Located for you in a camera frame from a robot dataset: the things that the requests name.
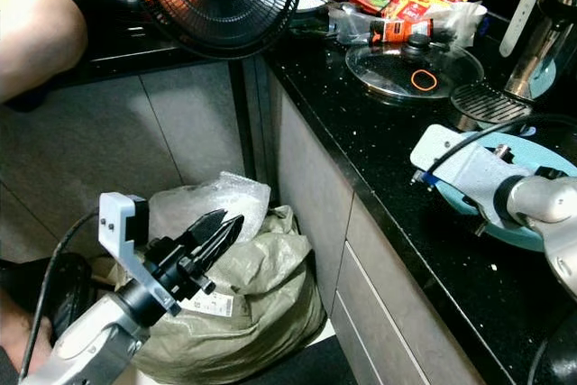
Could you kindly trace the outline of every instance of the person's knee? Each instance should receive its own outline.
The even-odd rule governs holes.
[[[87,27],[72,0],[0,0],[0,101],[72,68]]]

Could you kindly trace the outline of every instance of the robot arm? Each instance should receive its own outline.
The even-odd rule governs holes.
[[[49,360],[24,385],[106,385],[123,372],[149,338],[149,328],[178,301],[215,284],[205,272],[232,245],[243,226],[241,215],[223,223],[226,212],[200,217],[179,238],[153,241],[144,263],[134,255],[148,240],[148,207],[139,197],[100,197],[101,244],[133,277],[107,294],[56,342]]]
[[[577,298],[577,178],[547,179],[508,164],[505,143],[491,152],[473,142],[434,174],[422,171],[461,140],[441,125],[429,126],[410,156],[419,168],[413,180],[432,187],[440,179],[473,200],[487,222],[539,233],[556,278]]]

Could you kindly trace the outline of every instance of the person's leg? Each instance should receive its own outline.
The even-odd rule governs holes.
[[[0,103],[71,69],[86,46],[72,0],[0,0]]]
[[[32,317],[17,306],[8,295],[0,289],[0,345],[17,371],[22,367],[22,361],[28,337],[30,336]],[[34,373],[49,357],[51,335],[50,321],[44,317],[38,339],[32,352],[30,373]]]

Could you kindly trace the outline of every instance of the countertop edge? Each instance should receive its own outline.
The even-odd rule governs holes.
[[[481,377],[488,383],[490,381],[491,384],[515,384],[505,367],[497,360],[451,294],[417,251],[402,225],[394,219],[387,207],[375,196],[370,185],[335,142],[332,134],[316,116],[313,108],[308,104],[297,86],[271,56],[265,54],[264,59]]]

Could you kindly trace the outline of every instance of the plate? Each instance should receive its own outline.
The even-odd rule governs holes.
[[[308,13],[310,11],[315,11],[321,6],[325,5],[326,2],[323,0],[298,0],[297,12],[298,13]]]
[[[471,134],[463,133],[462,136],[466,137]],[[540,166],[552,167],[564,171],[569,176],[577,176],[577,168],[573,164],[540,144],[504,133],[493,133],[479,139],[479,144],[487,148],[495,148],[501,143],[505,143],[511,148],[511,153],[515,155],[515,158],[513,158],[514,164],[526,167],[532,171],[537,170]],[[436,187],[441,196],[459,213],[463,215],[479,214],[475,207],[463,202],[464,195],[456,188],[442,181],[437,182]],[[526,227],[508,230],[496,225],[487,225],[485,232],[505,243],[510,243],[520,248],[534,252],[542,252],[544,250],[541,235]]]

